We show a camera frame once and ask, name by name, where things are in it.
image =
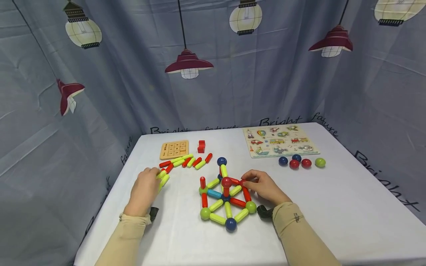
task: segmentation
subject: hand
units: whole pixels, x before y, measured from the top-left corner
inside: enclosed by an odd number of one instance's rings
[[[276,206],[283,202],[292,202],[265,172],[250,170],[243,174],[241,179],[246,180],[243,186],[255,191],[259,196],[269,200]]]
[[[161,179],[157,179],[160,170],[156,167],[145,168],[140,172],[130,192],[130,199],[123,213],[129,216],[145,217],[158,194]]]

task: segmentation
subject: beige sleeve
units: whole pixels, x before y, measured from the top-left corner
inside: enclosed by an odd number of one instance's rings
[[[289,265],[341,266],[295,203],[275,207],[272,219]]]
[[[120,215],[120,221],[108,240],[95,266],[135,266],[139,243],[150,215],[133,217]]]

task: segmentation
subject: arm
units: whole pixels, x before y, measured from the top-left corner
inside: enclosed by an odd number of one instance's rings
[[[273,210],[273,224],[291,266],[340,266],[340,262],[292,202]]]
[[[150,215],[134,217],[121,214],[95,266],[134,266],[145,226],[150,223]]]
[[[129,203],[95,266],[135,266],[145,226],[151,223],[148,210],[158,194],[161,179],[157,168],[139,173]]]
[[[299,207],[265,172],[250,170],[242,177],[243,186],[251,189],[276,207],[273,223],[291,266],[340,266],[341,264],[309,226]]]

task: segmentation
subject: green ball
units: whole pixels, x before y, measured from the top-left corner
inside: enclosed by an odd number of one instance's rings
[[[208,220],[210,218],[210,213],[211,211],[209,208],[202,208],[200,211],[201,219]]]
[[[253,201],[248,201],[245,204],[245,208],[248,210],[249,213],[255,213],[256,212],[256,203]]]
[[[316,160],[315,160],[315,165],[317,166],[317,167],[324,167],[325,166],[325,160],[324,159],[322,159],[322,158],[317,158]]]
[[[203,193],[207,193],[207,190],[209,190],[209,188],[206,186],[204,189],[202,189],[201,187],[198,189],[198,192],[201,194]]]

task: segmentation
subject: magnetic ball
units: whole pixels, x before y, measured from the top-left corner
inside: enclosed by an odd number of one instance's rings
[[[245,204],[245,208],[248,210],[249,213],[255,213],[256,212],[256,203],[253,201],[248,201]]]
[[[322,167],[324,167],[324,166],[325,166],[325,160],[324,160],[324,159],[322,159],[322,158],[317,158],[317,159],[315,160],[315,165],[316,165],[317,167],[322,168]]]
[[[223,194],[220,196],[220,199],[223,200],[223,202],[229,202],[231,200],[231,195],[225,197]]]
[[[302,157],[298,154],[293,155],[293,157],[291,157],[293,160],[297,160],[298,162],[300,162],[302,160]]]
[[[298,160],[291,160],[290,161],[290,168],[291,169],[297,169],[297,168],[299,168],[299,161]]]
[[[232,186],[232,180],[229,177],[222,178],[222,186],[226,189],[230,188]]]
[[[198,192],[200,193],[200,195],[202,195],[203,193],[207,193],[207,191],[209,190],[209,188],[206,186],[205,188],[198,188]]]
[[[228,231],[234,231],[237,229],[237,221],[234,218],[228,218],[226,219],[225,227]]]
[[[287,165],[287,163],[288,163],[288,159],[286,157],[280,157],[278,159],[278,164],[281,165],[281,166],[285,166],[285,165]]]
[[[202,208],[200,211],[201,219],[208,220],[210,218],[210,213],[211,211],[209,208]]]
[[[226,165],[226,164],[227,164],[226,159],[225,159],[225,158],[223,158],[223,157],[219,157],[219,158],[217,158],[217,165],[218,165],[218,166],[221,166],[222,164],[224,164],[224,165]]]
[[[312,165],[312,162],[310,159],[303,159],[302,160],[302,167],[303,168],[309,168]]]

